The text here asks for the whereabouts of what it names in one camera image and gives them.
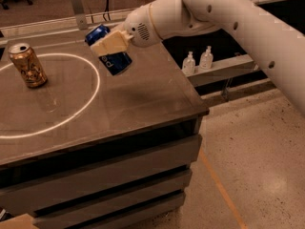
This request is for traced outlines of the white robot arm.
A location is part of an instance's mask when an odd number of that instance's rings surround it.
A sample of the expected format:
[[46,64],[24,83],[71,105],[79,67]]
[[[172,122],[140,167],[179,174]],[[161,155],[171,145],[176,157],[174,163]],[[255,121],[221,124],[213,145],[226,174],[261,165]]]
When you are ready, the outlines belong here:
[[305,37],[251,0],[155,0],[91,45],[98,56],[175,36],[228,33],[305,115]]

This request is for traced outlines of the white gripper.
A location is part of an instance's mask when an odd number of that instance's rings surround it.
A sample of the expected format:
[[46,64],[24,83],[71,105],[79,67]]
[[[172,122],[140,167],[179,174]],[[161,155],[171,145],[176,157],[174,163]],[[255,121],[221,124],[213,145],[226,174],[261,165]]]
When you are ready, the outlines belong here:
[[111,33],[98,39],[91,45],[91,50],[97,56],[125,52],[130,41],[136,47],[149,47],[159,43],[160,37],[156,28],[156,13],[158,9],[153,4],[142,6],[132,11],[124,24],[111,28]]

